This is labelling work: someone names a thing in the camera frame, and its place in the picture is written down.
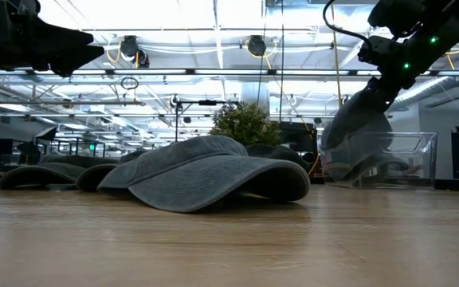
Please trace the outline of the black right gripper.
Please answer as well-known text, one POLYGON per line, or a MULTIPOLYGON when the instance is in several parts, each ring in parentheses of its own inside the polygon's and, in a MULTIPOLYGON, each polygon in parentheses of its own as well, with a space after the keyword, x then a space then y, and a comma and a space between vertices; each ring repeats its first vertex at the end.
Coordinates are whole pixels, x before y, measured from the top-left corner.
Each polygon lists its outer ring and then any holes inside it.
POLYGON ((425 36, 415 34, 399 43, 393 39, 371 36, 359 51, 359 60, 374 65, 380 78, 367 84, 373 108, 385 112, 393 102, 393 93, 410 88, 415 78, 425 72, 425 36))

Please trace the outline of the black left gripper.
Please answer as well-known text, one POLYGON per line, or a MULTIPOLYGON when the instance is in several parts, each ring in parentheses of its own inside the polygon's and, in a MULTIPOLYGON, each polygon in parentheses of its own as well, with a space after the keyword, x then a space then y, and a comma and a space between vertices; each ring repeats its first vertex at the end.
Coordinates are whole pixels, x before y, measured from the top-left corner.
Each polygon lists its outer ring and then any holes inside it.
MULTIPOLYGON (((4 52, 19 52, 15 36, 18 20, 28 20, 37 16, 41 10, 38 0, 0 0, 0 65, 4 52)), ((90 33, 74 29, 53 26, 45 22, 37 24, 37 39, 41 45, 67 49, 59 53, 50 53, 33 60, 33 69, 52 71, 60 77, 70 77, 73 72, 90 61, 104 54, 104 48, 85 46, 93 42, 90 33)))

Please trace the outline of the grey denim baseball cap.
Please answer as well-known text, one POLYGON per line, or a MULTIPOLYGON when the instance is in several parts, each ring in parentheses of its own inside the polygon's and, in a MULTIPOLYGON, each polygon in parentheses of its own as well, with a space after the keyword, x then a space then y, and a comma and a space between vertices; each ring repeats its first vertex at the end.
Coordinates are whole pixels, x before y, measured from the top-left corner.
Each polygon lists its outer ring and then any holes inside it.
POLYGON ((226 136, 199 136, 120 164, 97 189, 128 192, 155 209, 192 213, 238 191, 277 202, 298 201, 308 194, 310 179, 291 160, 250 155, 226 136))
POLYGON ((355 185, 373 169, 381 177, 389 168, 399 172, 409 169, 408 163, 386 151, 392 143, 392 127, 384 112, 378 112, 372 104, 370 92, 358 92, 324 129, 320 143, 322 169, 336 183, 355 185))

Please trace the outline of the clear plastic bin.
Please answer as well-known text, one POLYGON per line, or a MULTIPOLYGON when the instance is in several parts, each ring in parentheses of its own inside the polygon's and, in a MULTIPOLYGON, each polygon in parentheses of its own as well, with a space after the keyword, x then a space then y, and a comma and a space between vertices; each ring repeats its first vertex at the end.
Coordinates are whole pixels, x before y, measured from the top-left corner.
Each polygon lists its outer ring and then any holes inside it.
POLYGON ((332 149, 320 149, 322 175, 337 187, 433 189, 436 132, 357 132, 332 149))

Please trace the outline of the green artificial plant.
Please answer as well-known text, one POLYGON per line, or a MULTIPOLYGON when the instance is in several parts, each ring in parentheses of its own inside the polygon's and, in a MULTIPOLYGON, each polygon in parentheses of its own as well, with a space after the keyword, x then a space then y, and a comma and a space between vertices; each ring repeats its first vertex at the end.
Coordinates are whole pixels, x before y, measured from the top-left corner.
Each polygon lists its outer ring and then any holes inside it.
POLYGON ((278 145, 281 141, 280 125, 257 104, 224 104, 214 113, 213 123, 212 136, 227 136, 244 146, 278 145))

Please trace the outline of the ceiling light strip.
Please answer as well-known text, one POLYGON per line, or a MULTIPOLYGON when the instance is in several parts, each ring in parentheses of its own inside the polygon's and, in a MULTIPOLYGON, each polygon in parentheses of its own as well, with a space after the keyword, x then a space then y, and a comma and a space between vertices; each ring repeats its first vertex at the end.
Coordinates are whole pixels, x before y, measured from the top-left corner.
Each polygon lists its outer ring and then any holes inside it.
POLYGON ((73 76, 148 76, 148 75, 201 75, 201 76, 379 76, 376 70, 329 70, 329 69, 81 69, 73 76))

